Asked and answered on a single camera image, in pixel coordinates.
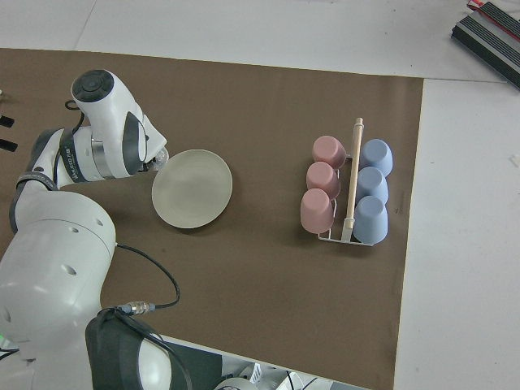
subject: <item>brown table mat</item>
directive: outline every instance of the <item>brown table mat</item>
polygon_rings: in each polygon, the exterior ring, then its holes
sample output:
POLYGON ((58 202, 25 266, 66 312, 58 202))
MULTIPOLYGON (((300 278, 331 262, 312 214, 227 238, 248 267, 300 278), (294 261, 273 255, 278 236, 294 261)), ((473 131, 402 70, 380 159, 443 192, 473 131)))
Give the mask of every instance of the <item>brown table mat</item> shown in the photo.
MULTIPOLYGON (((423 80, 117 54, 0 50, 0 113, 16 120, 0 137, 2 253, 8 206, 37 135, 72 127, 72 81, 105 68, 132 91, 170 155, 206 149, 233 174, 227 209, 192 231, 154 212, 154 173, 74 185, 115 222, 118 242, 157 258, 179 280, 180 304, 144 318, 162 334, 364 388, 392 388, 410 196, 423 80), (373 248, 322 242, 299 223, 314 140, 349 150, 356 117, 363 142, 392 148, 389 234, 373 248)), ((171 299, 146 260, 116 251, 102 305, 171 299)))

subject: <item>screw hole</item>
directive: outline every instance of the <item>screw hole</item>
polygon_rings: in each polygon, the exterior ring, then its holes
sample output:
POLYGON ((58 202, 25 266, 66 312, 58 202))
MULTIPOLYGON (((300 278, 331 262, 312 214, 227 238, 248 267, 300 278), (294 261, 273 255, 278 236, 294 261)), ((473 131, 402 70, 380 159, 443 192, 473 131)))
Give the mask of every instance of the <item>screw hole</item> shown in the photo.
POLYGON ((2 317, 7 322, 11 322, 11 313, 9 313, 9 310, 6 307, 2 307, 2 317))
POLYGON ((69 275, 72 275, 72 276, 78 275, 76 270, 74 268, 72 268, 71 266, 68 266, 67 264, 62 264, 62 270, 64 270, 65 272, 67 272, 69 275))

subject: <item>white table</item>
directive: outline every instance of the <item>white table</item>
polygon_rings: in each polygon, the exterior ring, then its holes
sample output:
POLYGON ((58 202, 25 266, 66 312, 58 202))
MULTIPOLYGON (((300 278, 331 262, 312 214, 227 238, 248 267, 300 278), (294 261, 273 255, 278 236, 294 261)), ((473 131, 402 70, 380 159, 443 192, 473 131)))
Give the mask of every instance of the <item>white table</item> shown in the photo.
POLYGON ((394 387, 518 388, 519 93, 450 40, 464 1, 0 5, 3 47, 425 77, 394 387))

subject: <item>round cream plate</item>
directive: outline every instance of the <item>round cream plate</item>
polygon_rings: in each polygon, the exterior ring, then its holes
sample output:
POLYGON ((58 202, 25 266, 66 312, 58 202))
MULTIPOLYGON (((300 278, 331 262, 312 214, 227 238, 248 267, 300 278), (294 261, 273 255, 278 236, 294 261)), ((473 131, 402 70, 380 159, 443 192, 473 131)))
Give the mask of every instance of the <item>round cream plate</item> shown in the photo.
POLYGON ((217 218, 231 198, 228 165, 208 150, 186 150, 168 160, 152 185, 155 211, 177 228, 198 228, 217 218))

